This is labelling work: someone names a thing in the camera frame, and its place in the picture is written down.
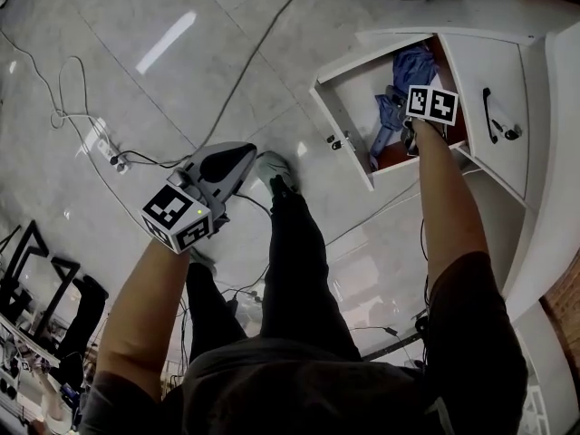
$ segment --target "cabinet door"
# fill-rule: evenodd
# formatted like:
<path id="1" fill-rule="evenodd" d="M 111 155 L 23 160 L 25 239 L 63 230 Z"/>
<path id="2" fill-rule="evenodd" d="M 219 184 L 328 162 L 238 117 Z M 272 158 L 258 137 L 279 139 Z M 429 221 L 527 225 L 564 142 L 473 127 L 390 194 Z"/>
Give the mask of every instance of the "cabinet door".
<path id="1" fill-rule="evenodd" d="M 440 40 L 457 84 L 471 155 L 523 199 L 526 196 L 529 128 L 518 45 L 468 35 L 440 34 Z M 490 92 L 487 101 L 484 101 L 485 89 Z M 510 128 L 516 124 L 521 136 L 515 140 L 506 139 L 492 119 Z"/>

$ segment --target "blue cloth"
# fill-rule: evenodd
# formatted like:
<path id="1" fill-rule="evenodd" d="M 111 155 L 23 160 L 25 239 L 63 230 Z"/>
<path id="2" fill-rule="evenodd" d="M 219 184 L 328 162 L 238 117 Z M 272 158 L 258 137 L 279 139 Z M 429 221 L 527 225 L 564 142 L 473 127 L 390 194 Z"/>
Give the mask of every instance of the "blue cloth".
<path id="1" fill-rule="evenodd" d="M 386 95 L 375 95 L 381 115 L 381 129 L 371 147 L 371 169 L 379 167 L 377 157 L 386 147 L 394 131 L 400 131 L 405 119 L 405 105 L 410 85 L 429 85 L 437 75 L 433 53 L 423 45 L 398 52 L 392 62 L 393 86 Z"/>
<path id="2" fill-rule="evenodd" d="M 393 84 L 405 95 L 410 85 L 429 85 L 436 74 L 433 53 L 422 45 L 398 52 L 392 62 Z"/>

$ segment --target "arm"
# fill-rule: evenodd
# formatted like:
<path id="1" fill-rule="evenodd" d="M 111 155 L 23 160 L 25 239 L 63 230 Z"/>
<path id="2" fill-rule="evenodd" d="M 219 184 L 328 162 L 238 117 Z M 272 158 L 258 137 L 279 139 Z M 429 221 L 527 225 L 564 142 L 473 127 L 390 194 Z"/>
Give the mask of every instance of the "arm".
<path id="1" fill-rule="evenodd" d="M 478 207 L 447 143 L 424 121 L 414 120 L 420 151 L 420 197 L 429 253 L 429 288 L 451 264 L 488 252 Z"/>
<path id="2" fill-rule="evenodd" d="M 42 370 L 34 367 L 33 374 L 40 383 L 41 387 L 43 387 L 44 398 L 46 398 L 48 401 L 48 414 L 55 421 L 62 421 L 63 408 L 61 407 L 61 396 L 56 392 Z"/>
<path id="3" fill-rule="evenodd" d="M 160 400 L 160 376 L 189 267 L 153 240 L 121 289 L 105 327 L 97 372 L 110 372 Z"/>
<path id="4" fill-rule="evenodd" d="M 457 435 L 515 434 L 527 368 L 491 270 L 478 208 L 445 141 L 423 121 L 413 128 L 429 250 L 427 383 Z"/>

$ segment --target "white cable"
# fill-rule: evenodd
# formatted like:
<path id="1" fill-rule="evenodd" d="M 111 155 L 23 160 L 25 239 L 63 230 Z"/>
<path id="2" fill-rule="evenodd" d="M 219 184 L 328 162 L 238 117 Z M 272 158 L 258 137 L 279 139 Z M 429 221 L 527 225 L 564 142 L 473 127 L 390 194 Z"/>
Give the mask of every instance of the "white cable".
<path id="1" fill-rule="evenodd" d="M 76 126 L 76 124 L 73 122 L 73 120 L 71 118 L 75 118 L 75 117 L 82 117 L 82 118 L 88 118 L 92 128 L 94 129 L 95 133 L 97 133 L 97 136 L 100 137 L 101 135 L 105 135 L 105 137 L 107 138 L 107 142 L 109 143 L 109 146 L 111 146 L 110 140 L 109 140 L 109 136 L 107 135 L 107 133 L 104 131 L 104 129 L 102 131 L 100 131 L 97 127 L 96 127 L 96 123 L 98 123 L 99 121 L 97 119 L 95 119 L 93 116 L 91 116 L 88 112 L 86 113 L 78 113 L 78 114 L 67 114 L 67 112 L 64 110 L 63 107 L 63 90 L 61 87 L 61 75 L 63 73 L 63 68 L 64 66 L 69 62 L 69 60 L 74 59 L 76 61 L 79 62 L 80 66 L 81 66 L 81 71 L 82 71 L 82 83 L 84 86 L 84 103 L 85 103 L 85 110 L 87 107 L 87 95 L 86 95 L 86 79 L 84 76 L 84 66 L 82 65 L 82 61 L 79 57 L 77 56 L 70 56 L 69 58 L 66 59 L 66 61 L 64 62 L 63 66 L 61 66 L 61 70 L 59 71 L 58 74 L 58 90 L 59 90 L 59 99 L 61 102 L 61 106 L 60 108 L 56 105 L 56 101 L 54 100 L 54 95 L 53 95 L 53 91 L 50 87 L 50 85 L 48 84 L 48 81 L 46 81 L 46 79 L 44 79 L 44 77 L 40 74 L 40 72 L 38 71 L 38 68 L 36 67 L 36 61 L 34 60 L 34 57 L 29 54 L 27 51 L 17 47 L 15 45 L 15 43 L 13 43 L 4 33 L 4 31 L 0 30 L 0 34 L 6 39 L 6 41 L 12 45 L 12 47 L 19 53 L 22 53 L 26 56 L 28 56 L 28 58 L 30 58 L 30 61 L 32 63 L 32 66 L 34 67 L 34 71 L 36 72 L 36 75 L 38 76 L 38 78 L 44 83 L 44 86 L 46 87 L 46 90 L 48 91 L 48 96 L 51 100 L 51 104 L 53 105 L 53 111 L 51 112 L 51 116 L 50 116 L 50 122 L 51 122 L 51 127 L 55 130 L 59 130 L 63 127 L 64 122 L 68 121 L 70 122 L 70 124 L 74 127 L 74 130 L 76 131 L 76 134 L 79 137 L 79 140 L 81 141 L 82 144 L 82 148 L 86 151 L 85 155 L 87 156 L 87 158 L 89 159 L 89 162 L 92 164 L 92 168 L 94 169 L 94 171 L 96 172 L 97 176 L 99 176 L 99 179 L 101 179 L 101 182 L 103 183 L 103 185 L 110 191 L 110 193 L 115 197 L 115 199 L 117 200 L 117 202 L 122 206 L 122 208 L 125 210 L 125 212 L 127 213 L 127 215 L 133 219 L 133 221 L 135 222 L 135 224 L 137 224 L 141 230 L 143 230 L 144 232 L 146 232 L 147 234 L 149 234 L 149 232 L 147 230 L 145 230 L 143 228 L 143 226 L 139 223 L 139 221 L 131 214 L 131 212 L 127 209 L 127 207 L 123 204 L 123 202 L 119 199 L 119 197 L 117 197 L 117 194 L 113 191 L 113 189 L 111 188 L 111 186 L 107 183 L 107 181 L 104 179 L 104 177 L 102 176 L 102 174 L 99 172 L 99 169 L 97 168 L 96 164 L 94 163 L 91 153 L 90 151 L 87 149 L 87 147 L 84 144 L 84 140 L 82 139 L 82 134 L 79 131 L 79 128 Z M 53 117 L 56 116 L 59 120 L 59 122 L 57 122 L 56 124 L 53 122 Z"/>
<path id="2" fill-rule="evenodd" d="M 462 175 L 463 176 L 467 176 L 468 174 L 472 174 L 474 172 L 480 172 L 482 169 L 481 168 L 477 168 L 477 169 L 472 169 L 472 170 L 468 170 L 466 172 L 463 172 Z M 384 213 L 385 211 L 388 211 L 389 209 L 393 209 L 398 207 L 399 205 L 402 205 L 403 203 L 406 203 L 407 201 L 418 197 L 421 193 L 417 192 L 414 195 L 411 195 L 410 197 L 398 201 L 397 203 L 395 203 L 394 205 L 389 206 L 394 200 L 396 200 L 398 197 L 402 196 L 403 194 L 405 194 L 407 191 L 411 190 L 413 188 L 413 186 L 415 184 L 417 184 L 419 182 L 419 180 L 415 180 L 412 184 L 410 184 L 404 191 L 402 191 L 401 193 L 397 194 L 396 197 L 391 198 L 386 204 L 384 204 L 381 208 L 379 208 L 378 210 L 376 210 L 374 213 L 372 213 L 369 217 L 367 217 L 366 219 L 364 219 L 363 221 L 359 222 L 356 226 L 352 226 L 351 228 L 349 228 L 346 232 L 343 232 L 340 236 L 336 237 L 332 242 L 329 242 L 326 244 L 326 246 L 328 247 L 329 245 L 333 244 L 336 240 L 338 240 L 339 238 L 344 237 L 346 234 L 352 232 L 353 230 L 355 230 L 356 228 L 362 226 L 363 224 L 369 222 L 371 219 L 376 218 L 377 216 L 379 216 L 380 214 Z"/>

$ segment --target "clothing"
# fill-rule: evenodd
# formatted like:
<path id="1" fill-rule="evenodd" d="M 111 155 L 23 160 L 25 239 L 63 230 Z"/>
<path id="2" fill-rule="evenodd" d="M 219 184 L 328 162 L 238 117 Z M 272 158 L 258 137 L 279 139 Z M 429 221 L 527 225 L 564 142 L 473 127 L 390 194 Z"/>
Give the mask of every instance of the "clothing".
<path id="1" fill-rule="evenodd" d="M 328 289 L 327 276 L 324 239 L 305 199 L 289 189 L 275 193 L 260 335 L 309 343 L 344 359 L 360 361 L 361 355 Z M 193 331 L 190 360 L 247 338 L 206 267 L 190 265 L 186 286 Z M 300 292 L 304 294 L 298 306 L 295 299 Z"/>
<path id="2" fill-rule="evenodd" d="M 371 169 L 379 169 L 377 158 L 389 143 L 393 131 L 400 131 L 405 120 L 406 101 L 411 85 L 429 85 L 437 75 L 433 53 L 424 45 L 398 51 L 392 61 L 393 85 L 384 95 L 375 95 L 379 105 L 381 128 L 369 153 Z"/>
<path id="3" fill-rule="evenodd" d="M 61 385 L 68 383 L 79 392 L 83 379 L 82 362 L 91 335 L 101 320 L 107 293 L 90 278 L 83 282 L 75 280 L 74 285 L 81 292 L 81 302 L 76 316 L 54 353 L 61 362 L 58 368 L 51 369 L 51 375 Z"/>
<path id="4" fill-rule="evenodd" d="M 159 405 L 135 384 L 98 373 L 82 434 L 442 433 L 437 413 L 426 414 L 438 397 L 457 434 L 517 432 L 526 364 L 487 255 L 457 260 L 433 288 L 422 376 L 361 362 L 328 290 L 324 241 L 304 200 L 291 192 L 275 198 L 272 226 L 261 336 L 198 354 Z M 194 333 L 209 309 L 192 310 Z M 214 311 L 222 314 L 216 324 L 226 311 Z"/>

